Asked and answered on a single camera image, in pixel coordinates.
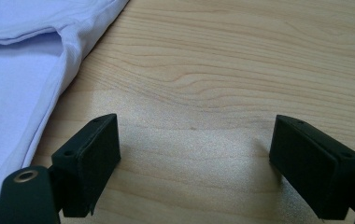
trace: light wood surface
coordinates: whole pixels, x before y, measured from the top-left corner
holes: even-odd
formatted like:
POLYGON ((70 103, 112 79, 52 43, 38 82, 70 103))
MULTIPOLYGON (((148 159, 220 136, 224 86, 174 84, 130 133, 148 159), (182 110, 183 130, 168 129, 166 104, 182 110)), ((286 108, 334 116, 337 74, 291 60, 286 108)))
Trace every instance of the light wood surface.
POLYGON ((94 216, 64 223, 323 223, 268 151, 276 114, 355 150, 355 1, 132 0, 61 96, 33 164, 50 166, 109 113, 121 163, 94 216))

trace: black plastic part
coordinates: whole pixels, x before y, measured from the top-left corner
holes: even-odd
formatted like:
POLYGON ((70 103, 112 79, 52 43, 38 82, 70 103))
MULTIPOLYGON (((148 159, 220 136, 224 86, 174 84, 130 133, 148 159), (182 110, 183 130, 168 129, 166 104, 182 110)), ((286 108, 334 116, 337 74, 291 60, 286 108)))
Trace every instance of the black plastic part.
POLYGON ((64 174, 65 217, 93 214, 120 159, 116 115, 93 119, 52 155, 52 169, 64 174))
POLYGON ((346 217, 355 190, 355 151, 299 119, 278 115, 270 162, 319 218, 346 217))
POLYGON ((117 116, 93 119, 52 155, 47 169, 32 166, 9 175, 0 194, 0 223, 60 223, 86 217, 121 160, 117 116))
POLYGON ((49 172, 42 166, 28 167, 9 175, 0 194, 0 224, 31 222, 60 223, 49 172))

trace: white cloth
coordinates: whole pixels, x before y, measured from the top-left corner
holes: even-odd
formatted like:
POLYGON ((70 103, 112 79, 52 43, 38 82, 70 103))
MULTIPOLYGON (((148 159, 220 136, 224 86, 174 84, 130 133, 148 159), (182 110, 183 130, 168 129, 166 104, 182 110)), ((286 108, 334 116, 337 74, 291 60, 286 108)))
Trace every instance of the white cloth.
POLYGON ((0 0, 0 188, 30 165, 61 92, 128 0, 0 0))

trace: fabric fold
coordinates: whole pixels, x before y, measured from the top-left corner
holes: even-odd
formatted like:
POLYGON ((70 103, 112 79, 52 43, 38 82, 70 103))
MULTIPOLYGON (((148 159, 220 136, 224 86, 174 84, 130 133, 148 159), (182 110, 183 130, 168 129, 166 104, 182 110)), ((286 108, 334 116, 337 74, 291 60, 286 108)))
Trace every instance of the fabric fold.
POLYGON ((59 95, 127 2, 0 1, 0 187, 30 165, 59 95))

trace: metal ring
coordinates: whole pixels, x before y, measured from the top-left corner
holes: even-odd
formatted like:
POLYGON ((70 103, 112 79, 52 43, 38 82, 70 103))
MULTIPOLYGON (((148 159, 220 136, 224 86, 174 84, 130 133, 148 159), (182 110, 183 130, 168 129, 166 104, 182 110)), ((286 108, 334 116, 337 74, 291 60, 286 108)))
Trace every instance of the metal ring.
POLYGON ((14 182, 23 183, 23 182, 26 182, 26 181, 36 178, 37 175, 38 175, 37 170, 25 171, 25 172, 22 172, 22 173, 16 175, 14 177, 14 182))

